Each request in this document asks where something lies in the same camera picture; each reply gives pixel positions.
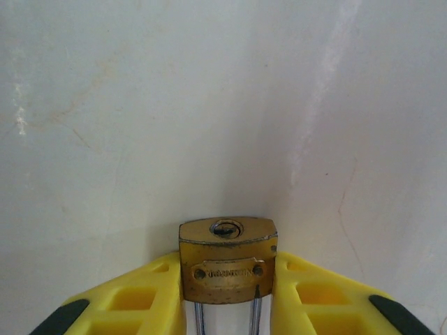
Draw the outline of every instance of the brass padlock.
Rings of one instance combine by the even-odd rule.
[[[184,298],[234,304],[272,292],[277,230],[264,218],[207,218],[180,225]]]

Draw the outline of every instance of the rectangular hole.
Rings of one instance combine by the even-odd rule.
[[[103,321],[93,323],[87,335],[136,335],[141,322],[135,320]]]
[[[143,311],[151,308],[154,288],[123,288],[114,297],[109,311]]]
[[[374,335],[356,314],[309,314],[317,335]]]
[[[348,298],[336,285],[325,283],[300,283],[296,290],[303,304],[345,305]]]

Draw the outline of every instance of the white surface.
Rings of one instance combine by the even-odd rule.
[[[181,222],[236,214],[440,332],[446,11],[2,1],[0,333],[176,249]],[[226,311],[205,311],[215,331],[245,332],[248,306]]]

